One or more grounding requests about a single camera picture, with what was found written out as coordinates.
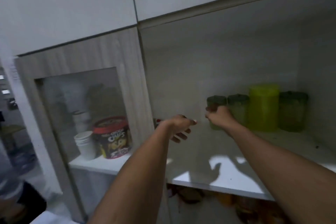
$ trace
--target person's right arm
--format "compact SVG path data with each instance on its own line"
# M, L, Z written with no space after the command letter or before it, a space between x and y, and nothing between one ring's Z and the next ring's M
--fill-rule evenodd
M295 223L336 223L336 174L286 149L272 145L240 125L229 109L206 117L223 128L274 199Z

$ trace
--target dark green lid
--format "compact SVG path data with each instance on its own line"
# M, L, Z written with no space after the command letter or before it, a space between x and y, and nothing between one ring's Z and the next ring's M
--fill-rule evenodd
M309 96L307 93L304 93L304 92L286 91L286 92L280 92L279 99L280 101L298 100L300 102L307 102L309 99Z
M212 96L207 98L207 105L226 105L226 97L224 96Z
M237 102L246 104L249 102L249 100L250 100L250 97L248 95L243 95L243 94L235 94L235 95L230 95L227 97L227 103L229 105L232 105Z

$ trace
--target glass cabinet door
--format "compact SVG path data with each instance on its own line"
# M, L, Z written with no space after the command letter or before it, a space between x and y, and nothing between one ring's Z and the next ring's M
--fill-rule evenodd
M63 199L83 222L153 132L137 28L19 57Z

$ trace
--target wooden door frame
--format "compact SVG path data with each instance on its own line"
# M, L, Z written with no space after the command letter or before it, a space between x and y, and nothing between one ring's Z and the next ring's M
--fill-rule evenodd
M15 60L29 103L59 180L63 199L75 221L86 220L77 187L57 145L51 123L40 98L36 79L116 67L125 103L133 147L154 131L153 117L136 27L66 44ZM158 222L170 223L164 190Z

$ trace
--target choco chips tub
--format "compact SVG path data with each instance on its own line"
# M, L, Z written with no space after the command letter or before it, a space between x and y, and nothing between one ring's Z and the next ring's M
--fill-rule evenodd
M125 116L114 116L96 122L93 134L104 158L119 158L131 149L131 138Z

